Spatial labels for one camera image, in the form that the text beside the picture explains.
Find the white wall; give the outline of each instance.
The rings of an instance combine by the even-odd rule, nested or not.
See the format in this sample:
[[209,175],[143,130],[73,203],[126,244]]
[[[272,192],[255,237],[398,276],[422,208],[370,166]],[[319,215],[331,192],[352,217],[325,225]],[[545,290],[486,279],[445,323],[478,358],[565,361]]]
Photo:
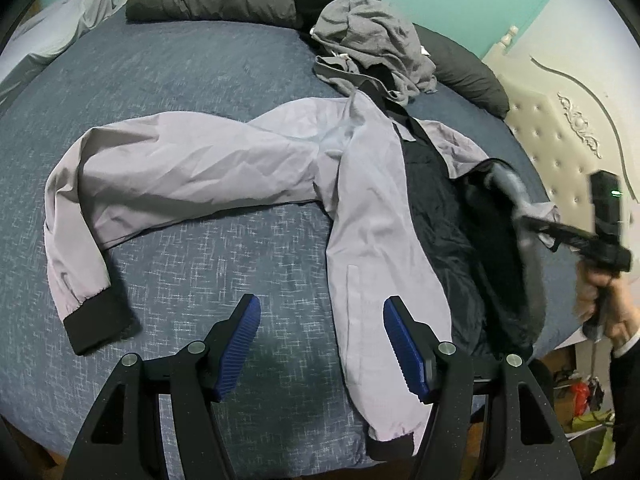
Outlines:
[[[640,46],[609,0],[549,0],[510,50],[514,57],[530,53],[543,59],[569,58],[579,72],[596,78],[604,90],[599,97],[607,109],[617,112],[616,126],[631,143],[629,164],[640,173]],[[637,204],[631,235],[631,249],[640,252]],[[640,304],[638,276],[640,269],[635,269],[633,288]]]

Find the jacket sleeve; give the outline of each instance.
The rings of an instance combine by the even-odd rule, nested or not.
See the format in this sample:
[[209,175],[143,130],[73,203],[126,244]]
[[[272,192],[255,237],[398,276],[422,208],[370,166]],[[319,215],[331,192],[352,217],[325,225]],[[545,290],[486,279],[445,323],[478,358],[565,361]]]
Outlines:
[[612,358],[611,391],[616,412],[613,440],[616,461],[590,475],[590,480],[640,478],[640,344],[626,354]]
[[101,251],[222,209],[315,200],[318,149],[317,139],[194,112],[88,130],[45,190],[47,277],[74,352],[117,336],[131,320]]

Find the person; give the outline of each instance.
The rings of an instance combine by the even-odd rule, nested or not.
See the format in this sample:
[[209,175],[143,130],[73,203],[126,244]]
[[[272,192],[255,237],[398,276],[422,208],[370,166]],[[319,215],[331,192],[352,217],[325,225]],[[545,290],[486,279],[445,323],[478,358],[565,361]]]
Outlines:
[[634,305],[625,276],[613,277],[587,262],[577,265],[575,313],[585,322],[595,313],[598,287],[611,291],[605,334],[613,344],[609,368],[616,420],[616,460],[588,480],[640,479],[640,308]]

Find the cream headboard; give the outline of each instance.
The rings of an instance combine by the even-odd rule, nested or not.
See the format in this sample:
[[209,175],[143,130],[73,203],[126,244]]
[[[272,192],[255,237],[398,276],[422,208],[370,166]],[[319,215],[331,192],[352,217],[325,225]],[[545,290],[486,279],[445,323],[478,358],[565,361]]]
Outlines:
[[631,150],[624,132],[616,126],[614,112],[598,96],[597,83],[588,74],[577,73],[570,60],[540,59],[535,53],[528,59],[512,59],[507,47],[517,31],[511,27],[483,59],[509,97],[511,110],[505,123],[529,155],[566,224],[592,231],[588,174],[607,170],[618,175],[625,242],[630,204],[638,201],[640,187]]

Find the white sheet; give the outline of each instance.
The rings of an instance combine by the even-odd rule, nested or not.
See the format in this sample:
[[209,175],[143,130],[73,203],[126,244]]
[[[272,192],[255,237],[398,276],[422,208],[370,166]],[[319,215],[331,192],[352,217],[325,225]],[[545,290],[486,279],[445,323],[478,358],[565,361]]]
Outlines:
[[0,115],[49,63],[119,7],[116,0],[59,0],[18,27],[0,53]]

